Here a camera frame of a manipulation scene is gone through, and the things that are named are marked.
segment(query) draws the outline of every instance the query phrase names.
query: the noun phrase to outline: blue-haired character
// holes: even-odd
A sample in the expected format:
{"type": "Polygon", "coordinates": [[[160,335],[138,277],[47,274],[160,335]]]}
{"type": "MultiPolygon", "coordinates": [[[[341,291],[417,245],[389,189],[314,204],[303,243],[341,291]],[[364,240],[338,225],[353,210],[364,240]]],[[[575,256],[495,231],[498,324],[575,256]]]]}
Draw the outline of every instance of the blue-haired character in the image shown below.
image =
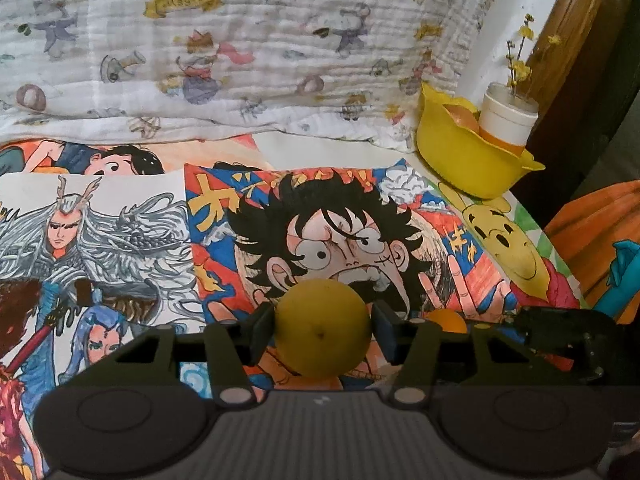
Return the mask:
{"type": "Polygon", "coordinates": [[[78,320],[71,341],[71,359],[64,373],[58,375],[63,384],[89,365],[115,352],[122,345],[128,323],[124,316],[102,304],[102,292],[93,291],[94,306],[89,307],[78,320]]]}

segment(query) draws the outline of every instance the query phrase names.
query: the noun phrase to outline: white wall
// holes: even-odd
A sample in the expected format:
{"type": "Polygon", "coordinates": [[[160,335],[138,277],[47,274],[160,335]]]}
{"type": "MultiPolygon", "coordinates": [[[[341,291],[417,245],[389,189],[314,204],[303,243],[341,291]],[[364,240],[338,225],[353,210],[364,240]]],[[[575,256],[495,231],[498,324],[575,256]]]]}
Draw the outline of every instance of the white wall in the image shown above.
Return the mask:
{"type": "MultiPolygon", "coordinates": [[[[507,40],[523,24],[527,13],[536,19],[531,28],[539,34],[555,2],[556,0],[495,0],[476,44],[471,49],[469,62],[460,76],[456,94],[479,106],[489,83],[506,83],[509,76],[504,57],[507,53],[507,40]]],[[[529,57],[533,46],[533,41],[525,43],[522,59],[529,57]]]]}

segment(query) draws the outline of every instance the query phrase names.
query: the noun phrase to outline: nose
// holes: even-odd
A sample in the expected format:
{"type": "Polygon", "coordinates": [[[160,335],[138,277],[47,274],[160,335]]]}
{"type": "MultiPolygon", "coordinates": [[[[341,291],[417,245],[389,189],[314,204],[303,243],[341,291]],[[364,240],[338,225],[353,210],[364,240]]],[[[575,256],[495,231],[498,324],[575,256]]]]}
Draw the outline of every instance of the nose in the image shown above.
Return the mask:
{"type": "Polygon", "coordinates": [[[509,247],[509,242],[507,241],[507,238],[505,238],[502,235],[496,235],[495,237],[502,245],[504,245],[505,247],[509,247]]]}
{"type": "Polygon", "coordinates": [[[352,242],[351,240],[346,240],[346,239],[341,240],[338,243],[338,247],[340,247],[342,254],[344,254],[344,264],[347,267],[357,266],[359,264],[354,251],[351,249],[352,243],[355,243],[355,242],[352,242]]]}

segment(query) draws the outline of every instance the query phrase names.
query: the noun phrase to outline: ear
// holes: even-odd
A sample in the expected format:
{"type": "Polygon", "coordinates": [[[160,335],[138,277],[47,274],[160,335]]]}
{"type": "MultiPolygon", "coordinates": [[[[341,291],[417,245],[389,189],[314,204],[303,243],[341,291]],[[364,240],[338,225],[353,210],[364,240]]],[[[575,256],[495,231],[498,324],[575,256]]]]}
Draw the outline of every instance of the ear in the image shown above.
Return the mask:
{"type": "Polygon", "coordinates": [[[393,240],[389,244],[391,255],[394,258],[394,263],[400,272],[405,272],[409,266],[409,251],[406,245],[398,240],[393,240]]]}
{"type": "Polygon", "coordinates": [[[269,261],[267,261],[267,276],[271,285],[283,292],[287,292],[292,287],[291,283],[296,283],[291,267],[282,258],[269,258],[269,261]]]}
{"type": "Polygon", "coordinates": [[[462,200],[462,197],[457,191],[451,189],[444,182],[439,183],[438,188],[440,189],[442,196],[458,211],[463,212],[466,209],[465,201],[462,200]]]}
{"type": "Polygon", "coordinates": [[[489,207],[496,208],[501,213],[508,213],[509,211],[511,211],[511,204],[507,202],[507,200],[502,196],[499,196],[498,198],[494,198],[492,200],[482,200],[482,203],[489,207]]]}

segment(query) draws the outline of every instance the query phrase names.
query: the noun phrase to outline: yellow cartoon bear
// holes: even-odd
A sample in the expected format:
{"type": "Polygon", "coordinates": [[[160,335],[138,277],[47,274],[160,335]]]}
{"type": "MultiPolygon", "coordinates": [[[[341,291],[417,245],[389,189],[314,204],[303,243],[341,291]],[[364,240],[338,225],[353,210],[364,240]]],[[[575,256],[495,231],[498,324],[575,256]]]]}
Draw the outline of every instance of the yellow cartoon bear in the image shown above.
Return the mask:
{"type": "Polygon", "coordinates": [[[447,184],[441,182],[438,187],[443,197],[462,213],[466,228],[502,267],[520,305],[580,308],[567,279],[550,260],[540,256],[524,231],[505,216],[511,205],[503,197],[467,205],[447,184]]]}

